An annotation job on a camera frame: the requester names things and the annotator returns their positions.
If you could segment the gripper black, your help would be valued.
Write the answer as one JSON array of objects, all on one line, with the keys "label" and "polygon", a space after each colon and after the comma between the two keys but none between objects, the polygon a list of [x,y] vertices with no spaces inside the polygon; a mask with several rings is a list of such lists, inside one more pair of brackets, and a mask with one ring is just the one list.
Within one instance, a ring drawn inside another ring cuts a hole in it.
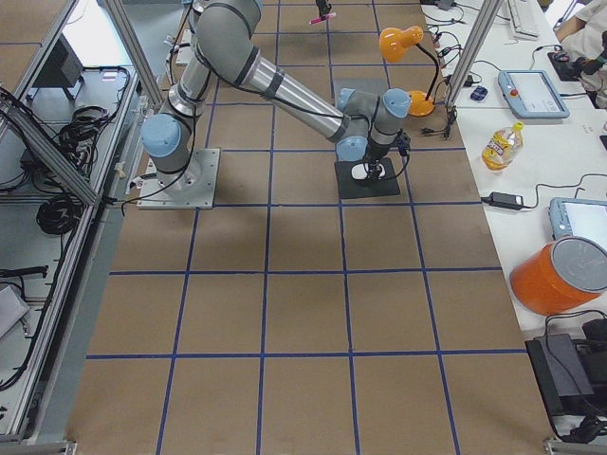
[{"label": "gripper black", "polygon": [[363,168],[365,171],[365,179],[380,179],[382,177],[382,165],[379,161],[383,158],[392,148],[397,148],[401,157],[409,157],[411,151],[411,139],[404,131],[398,131],[394,136],[389,137],[387,143],[379,143],[372,137],[369,139],[366,147],[365,155],[363,160]]},{"label": "gripper black", "polygon": [[315,1],[317,7],[328,7],[320,9],[320,16],[326,16],[331,12],[331,7],[329,1],[326,0],[316,0]]}]

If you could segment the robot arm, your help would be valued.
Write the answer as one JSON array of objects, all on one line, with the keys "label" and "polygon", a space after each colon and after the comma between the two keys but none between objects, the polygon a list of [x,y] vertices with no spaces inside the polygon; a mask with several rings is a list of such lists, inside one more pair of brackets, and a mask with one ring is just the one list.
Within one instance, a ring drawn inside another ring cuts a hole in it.
[{"label": "robot arm", "polygon": [[193,2],[193,56],[160,111],[141,129],[160,187],[187,188],[188,179],[199,173],[192,135],[217,77],[271,102],[334,143],[340,198],[397,195],[399,174],[386,155],[393,147],[403,156],[410,151],[402,130],[409,94],[399,88],[381,95],[343,88],[337,102],[328,103],[263,57],[252,42],[262,10],[260,1]]}]

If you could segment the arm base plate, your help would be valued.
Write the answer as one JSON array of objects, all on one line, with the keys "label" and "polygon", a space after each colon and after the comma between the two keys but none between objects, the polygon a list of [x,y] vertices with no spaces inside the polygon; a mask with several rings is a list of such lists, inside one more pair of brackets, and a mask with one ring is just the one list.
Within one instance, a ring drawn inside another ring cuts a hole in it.
[{"label": "arm base plate", "polygon": [[157,173],[152,159],[149,172],[154,176],[141,185],[137,206],[141,209],[211,209],[215,195],[220,150],[195,149],[189,168],[176,183],[172,178]]}]

